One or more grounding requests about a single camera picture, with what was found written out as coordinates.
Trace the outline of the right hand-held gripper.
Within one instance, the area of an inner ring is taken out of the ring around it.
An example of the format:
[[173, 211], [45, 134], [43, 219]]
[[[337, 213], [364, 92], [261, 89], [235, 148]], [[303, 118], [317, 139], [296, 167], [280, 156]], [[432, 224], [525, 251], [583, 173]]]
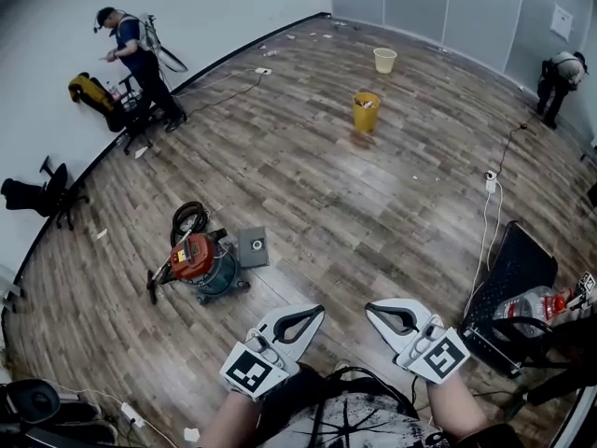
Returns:
[[390, 298], [365, 305], [368, 321], [394, 351], [395, 364], [442, 385], [469, 359], [453, 328], [414, 299]]

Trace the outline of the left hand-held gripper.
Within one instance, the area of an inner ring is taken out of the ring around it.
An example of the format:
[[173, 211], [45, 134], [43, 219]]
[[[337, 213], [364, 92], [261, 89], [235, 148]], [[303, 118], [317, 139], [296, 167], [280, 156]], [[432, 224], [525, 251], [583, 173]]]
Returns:
[[221, 377], [252, 401], [266, 398], [299, 373], [298, 361], [325, 315], [321, 304], [274, 309], [258, 323], [258, 330], [250, 329], [244, 342], [236, 342], [220, 369]]

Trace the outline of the orange vacuum cleaner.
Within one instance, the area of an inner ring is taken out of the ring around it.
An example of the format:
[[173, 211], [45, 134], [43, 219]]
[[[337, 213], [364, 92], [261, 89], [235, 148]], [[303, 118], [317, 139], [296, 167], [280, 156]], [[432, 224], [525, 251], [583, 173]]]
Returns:
[[191, 280], [208, 274], [215, 263], [215, 242], [202, 233], [191, 233], [172, 250], [174, 277]]

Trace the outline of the person's right forearm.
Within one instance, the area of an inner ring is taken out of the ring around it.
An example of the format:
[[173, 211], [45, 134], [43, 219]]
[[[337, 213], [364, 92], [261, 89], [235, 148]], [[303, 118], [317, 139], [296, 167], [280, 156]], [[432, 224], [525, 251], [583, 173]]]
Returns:
[[442, 384], [428, 382], [427, 396], [432, 417], [451, 440], [459, 443], [490, 426], [461, 375], [456, 372]]

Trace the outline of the person's left forearm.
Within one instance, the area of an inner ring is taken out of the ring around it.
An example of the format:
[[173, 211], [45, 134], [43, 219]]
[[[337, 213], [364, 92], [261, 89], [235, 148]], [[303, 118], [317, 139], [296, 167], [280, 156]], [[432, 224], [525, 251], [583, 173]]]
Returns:
[[263, 401], [230, 391], [213, 420], [201, 433], [200, 448], [245, 448], [253, 437]]

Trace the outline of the person's black trousers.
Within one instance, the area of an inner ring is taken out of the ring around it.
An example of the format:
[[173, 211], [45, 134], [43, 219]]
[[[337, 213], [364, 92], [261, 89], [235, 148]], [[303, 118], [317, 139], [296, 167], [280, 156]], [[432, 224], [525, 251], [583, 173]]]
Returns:
[[393, 386], [368, 369], [348, 366], [327, 376], [319, 374], [305, 364], [298, 375], [281, 389], [281, 401], [276, 412], [285, 418], [300, 410], [342, 394], [357, 393], [370, 397], [387, 396], [397, 404], [399, 414], [418, 419], [412, 402]]

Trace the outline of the person's black white printed shirt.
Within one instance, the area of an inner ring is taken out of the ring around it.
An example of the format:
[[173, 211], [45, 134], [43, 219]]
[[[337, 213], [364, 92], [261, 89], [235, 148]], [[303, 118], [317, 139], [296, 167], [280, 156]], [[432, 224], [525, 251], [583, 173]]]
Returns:
[[344, 391], [317, 407], [290, 415], [280, 427], [263, 426], [256, 448], [524, 448], [508, 425], [491, 426], [454, 441], [443, 430], [407, 415], [387, 395]]

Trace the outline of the clear water bottle red cap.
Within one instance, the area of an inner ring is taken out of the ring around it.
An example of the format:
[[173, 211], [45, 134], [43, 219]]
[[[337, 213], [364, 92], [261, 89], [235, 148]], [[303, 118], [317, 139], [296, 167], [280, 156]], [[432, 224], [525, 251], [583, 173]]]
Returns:
[[522, 316], [539, 320], [550, 326], [554, 319], [565, 311], [568, 298], [568, 290], [556, 292], [547, 286], [534, 287], [500, 302], [493, 313], [493, 319]]

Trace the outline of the yellow waste bin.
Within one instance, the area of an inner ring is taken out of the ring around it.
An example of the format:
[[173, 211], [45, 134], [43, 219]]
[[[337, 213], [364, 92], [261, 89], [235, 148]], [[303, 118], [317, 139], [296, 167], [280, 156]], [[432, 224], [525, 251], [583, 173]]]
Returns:
[[359, 132], [375, 130], [380, 108], [380, 98], [370, 92], [358, 92], [353, 97], [354, 128]]

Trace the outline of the cream waste bin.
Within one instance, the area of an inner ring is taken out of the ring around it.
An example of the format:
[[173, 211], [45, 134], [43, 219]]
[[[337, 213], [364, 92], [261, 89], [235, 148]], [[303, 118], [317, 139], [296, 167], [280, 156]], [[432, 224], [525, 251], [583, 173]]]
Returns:
[[375, 48], [373, 54], [376, 71], [382, 75], [391, 74], [396, 62], [396, 52], [387, 48]]

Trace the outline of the black office chair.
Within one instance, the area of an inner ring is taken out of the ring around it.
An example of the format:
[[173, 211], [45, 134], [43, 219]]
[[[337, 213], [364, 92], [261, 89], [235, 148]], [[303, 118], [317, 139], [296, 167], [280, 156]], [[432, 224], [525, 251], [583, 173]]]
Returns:
[[139, 136], [146, 140], [148, 148], [153, 147], [146, 131], [159, 120], [151, 107], [151, 101], [144, 96], [143, 91], [132, 87], [133, 80], [133, 74], [128, 74], [118, 83], [125, 87], [125, 91], [116, 99], [96, 77], [90, 78], [90, 81], [102, 91], [103, 96], [108, 97], [113, 106], [113, 110], [104, 116], [108, 129], [113, 133], [119, 131], [128, 137], [128, 142], [123, 149], [126, 155], [130, 154], [130, 147]]
[[40, 173], [46, 173], [49, 181], [43, 185], [32, 185], [7, 178], [0, 186], [0, 194], [6, 200], [9, 211], [34, 210], [41, 217], [53, 217], [56, 227], [62, 227], [62, 219], [66, 219], [68, 229], [72, 231], [74, 224], [71, 210], [78, 202], [89, 203], [87, 195], [80, 194], [81, 185], [67, 186], [69, 173], [65, 163], [55, 170], [50, 167], [47, 156], [40, 167]]

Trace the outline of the grey shell backpack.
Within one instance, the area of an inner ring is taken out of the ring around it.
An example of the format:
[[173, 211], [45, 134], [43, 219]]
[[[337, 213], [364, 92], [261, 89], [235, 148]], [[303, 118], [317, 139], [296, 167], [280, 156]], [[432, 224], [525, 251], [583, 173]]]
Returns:
[[56, 390], [40, 379], [27, 379], [0, 385], [0, 425], [37, 425], [49, 420], [60, 409]]

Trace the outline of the metal ladder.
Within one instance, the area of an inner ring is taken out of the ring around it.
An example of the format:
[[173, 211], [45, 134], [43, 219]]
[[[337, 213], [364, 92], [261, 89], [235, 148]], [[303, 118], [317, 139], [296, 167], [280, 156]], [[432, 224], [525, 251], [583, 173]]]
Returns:
[[0, 304], [10, 313], [16, 314], [17, 302], [25, 299], [26, 293], [14, 282], [13, 272], [0, 264]]

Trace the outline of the grey white backpack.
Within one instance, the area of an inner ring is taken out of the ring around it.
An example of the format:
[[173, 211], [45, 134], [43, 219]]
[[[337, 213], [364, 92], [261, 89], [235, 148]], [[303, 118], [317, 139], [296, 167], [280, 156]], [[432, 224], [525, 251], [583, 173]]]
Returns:
[[187, 66], [161, 44], [154, 20], [155, 16], [150, 14], [143, 14], [139, 19], [142, 48], [153, 52], [158, 60], [171, 71], [186, 73]]

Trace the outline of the yellow jacket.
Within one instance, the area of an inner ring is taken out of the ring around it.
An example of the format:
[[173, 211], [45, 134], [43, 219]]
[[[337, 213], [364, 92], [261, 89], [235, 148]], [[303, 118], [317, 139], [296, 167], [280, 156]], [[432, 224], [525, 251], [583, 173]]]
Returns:
[[114, 111], [114, 99], [99, 80], [82, 72], [68, 84], [70, 98], [74, 103], [84, 103], [106, 116]]

